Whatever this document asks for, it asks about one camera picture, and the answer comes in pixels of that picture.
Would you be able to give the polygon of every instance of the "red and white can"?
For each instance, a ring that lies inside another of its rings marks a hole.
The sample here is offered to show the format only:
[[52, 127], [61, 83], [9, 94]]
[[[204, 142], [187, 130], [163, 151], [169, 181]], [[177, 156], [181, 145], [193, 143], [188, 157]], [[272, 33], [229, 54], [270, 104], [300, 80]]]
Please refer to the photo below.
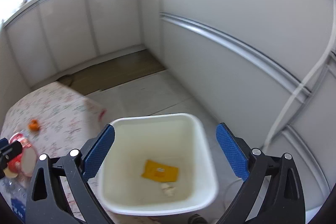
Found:
[[9, 143], [19, 141], [22, 145], [22, 153], [8, 162], [8, 168], [13, 173], [23, 173], [26, 177], [31, 177], [37, 162], [37, 153], [21, 132], [15, 133]]

